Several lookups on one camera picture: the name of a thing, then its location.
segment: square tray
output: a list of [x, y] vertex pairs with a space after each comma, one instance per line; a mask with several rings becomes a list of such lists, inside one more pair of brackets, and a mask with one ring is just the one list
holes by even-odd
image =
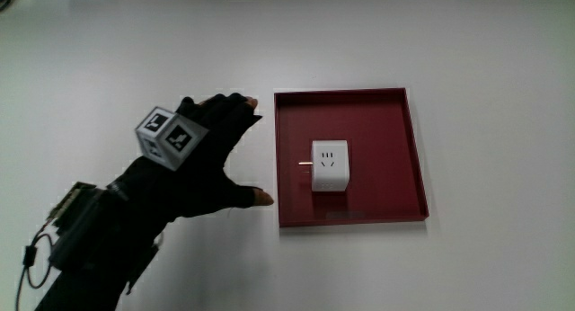
[[[429, 216], [405, 89], [275, 93], [279, 226]], [[345, 192], [312, 192], [313, 140], [347, 140]]]

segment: hand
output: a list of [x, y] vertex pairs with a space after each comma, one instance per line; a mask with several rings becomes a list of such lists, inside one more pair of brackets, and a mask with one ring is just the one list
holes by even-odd
[[229, 97], [218, 94], [200, 104], [190, 97], [183, 99], [176, 112], [209, 129], [209, 133], [177, 171], [139, 157], [117, 179], [136, 202], [138, 215], [148, 220], [160, 218], [165, 226], [177, 217], [273, 204], [268, 193], [235, 184], [223, 169], [243, 133], [261, 119], [253, 114], [257, 104], [239, 93]]

